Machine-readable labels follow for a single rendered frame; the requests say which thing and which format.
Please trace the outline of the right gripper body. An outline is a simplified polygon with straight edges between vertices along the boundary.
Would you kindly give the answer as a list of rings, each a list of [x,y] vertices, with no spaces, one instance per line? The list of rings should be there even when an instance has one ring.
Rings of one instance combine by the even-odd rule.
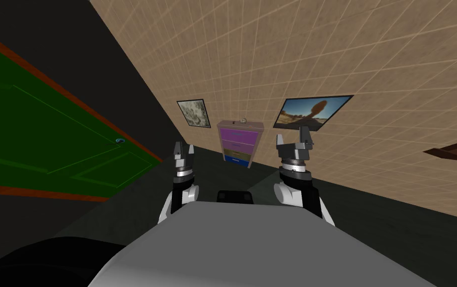
[[[310,160],[310,150],[313,149],[312,143],[288,143],[278,144],[278,157],[281,159],[308,161]]]

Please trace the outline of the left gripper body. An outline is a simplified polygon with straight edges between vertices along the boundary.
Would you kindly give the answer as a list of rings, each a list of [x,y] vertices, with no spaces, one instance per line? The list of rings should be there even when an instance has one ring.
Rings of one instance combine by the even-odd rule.
[[[194,155],[193,154],[186,154],[186,155],[174,155],[174,163],[175,168],[177,169],[192,169],[194,162]]]

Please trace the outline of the purple and blue dresser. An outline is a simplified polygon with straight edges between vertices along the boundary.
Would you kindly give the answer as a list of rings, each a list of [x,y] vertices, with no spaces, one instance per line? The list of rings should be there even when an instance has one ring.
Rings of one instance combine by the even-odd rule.
[[[217,124],[224,161],[250,168],[264,132],[261,122],[223,120]]]

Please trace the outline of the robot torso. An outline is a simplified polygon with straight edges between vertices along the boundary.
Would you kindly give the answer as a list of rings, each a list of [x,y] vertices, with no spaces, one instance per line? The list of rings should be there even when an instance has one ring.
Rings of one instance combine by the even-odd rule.
[[[88,287],[435,287],[306,209],[171,199]]]

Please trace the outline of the green door leaf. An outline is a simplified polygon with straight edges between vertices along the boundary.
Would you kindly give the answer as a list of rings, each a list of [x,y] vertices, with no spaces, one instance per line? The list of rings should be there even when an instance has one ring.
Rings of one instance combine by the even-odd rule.
[[[0,53],[0,186],[111,197],[158,164]]]

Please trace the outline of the desert landscape wall picture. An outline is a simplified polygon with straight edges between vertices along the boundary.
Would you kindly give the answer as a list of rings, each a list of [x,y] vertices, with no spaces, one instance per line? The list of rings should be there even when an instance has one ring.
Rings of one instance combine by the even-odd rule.
[[[318,131],[353,95],[285,99],[273,128],[297,130],[307,126]]]

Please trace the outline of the grey framed wall picture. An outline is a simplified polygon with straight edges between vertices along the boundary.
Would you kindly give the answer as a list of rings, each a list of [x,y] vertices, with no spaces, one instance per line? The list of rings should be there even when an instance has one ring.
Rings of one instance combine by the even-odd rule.
[[[177,104],[189,126],[211,128],[204,99],[177,101]]]

